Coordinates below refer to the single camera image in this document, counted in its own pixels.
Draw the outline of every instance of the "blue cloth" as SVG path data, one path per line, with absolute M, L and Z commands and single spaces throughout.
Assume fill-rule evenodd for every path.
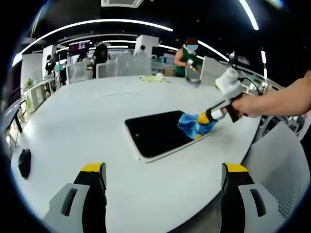
M 198 114 L 183 114 L 178 121 L 178 127 L 182 129 L 188 137 L 196 139 L 198 134 L 203 136 L 209 133 L 216 124 L 216 121 L 212 121 L 206 125 L 202 125 L 197 122 L 198 118 Z

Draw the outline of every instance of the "face mask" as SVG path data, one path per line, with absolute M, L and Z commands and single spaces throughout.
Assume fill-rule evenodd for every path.
M 187 48 L 188 48 L 190 51 L 195 51 L 198 47 L 199 47 L 199 45 L 187 45 Z

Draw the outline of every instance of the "black ceiling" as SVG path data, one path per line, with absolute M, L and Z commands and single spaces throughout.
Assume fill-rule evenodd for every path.
M 258 73 L 263 73 L 260 56 L 263 48 L 267 54 L 268 77 L 287 86 L 311 67 L 311 64 L 308 66 L 311 62 L 309 3 L 283 0 L 285 5 L 278 10 L 267 0 L 246 1 L 259 31 L 253 29 L 239 0 L 144 0 L 137 9 L 101 7 L 100 0 L 54 0 L 46 5 L 33 37 L 91 19 L 142 20 L 173 28 L 174 31 L 130 23 L 92 23 L 60 31 L 45 40 L 49 44 L 73 35 L 130 33 L 158 36 L 162 44 L 180 47 L 187 37 L 196 37 L 222 54 L 236 50 L 250 61 L 250 68 Z M 198 54 L 221 59 L 202 46 Z

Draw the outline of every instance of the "white pillar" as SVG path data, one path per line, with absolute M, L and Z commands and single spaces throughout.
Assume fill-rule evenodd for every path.
M 22 56 L 20 86 L 24 86 L 28 79 L 32 79 L 35 83 L 42 81 L 42 53 L 25 54 Z
M 136 39 L 135 52 L 139 51 L 140 47 L 144 45 L 146 47 L 145 52 L 148 57 L 152 55 L 152 47 L 157 47 L 159 44 L 159 38 L 149 35 L 141 35 Z
M 42 78 L 45 77 L 46 71 L 45 71 L 45 65 L 47 63 L 47 57 L 48 55 L 53 55 L 56 53 L 56 45 L 50 45 L 43 49 L 43 55 L 42 55 Z

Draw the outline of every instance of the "green shirt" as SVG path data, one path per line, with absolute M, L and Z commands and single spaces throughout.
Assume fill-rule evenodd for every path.
M 188 51 L 182 47 L 183 50 L 183 57 L 181 59 L 181 62 L 187 62 L 189 59 L 193 60 L 193 66 L 196 67 L 198 65 L 198 60 L 197 57 L 195 55 L 189 54 Z M 185 67 L 178 67 L 175 66 L 175 74 L 177 74 L 178 76 L 183 76 L 185 77 L 186 72 L 185 72 Z

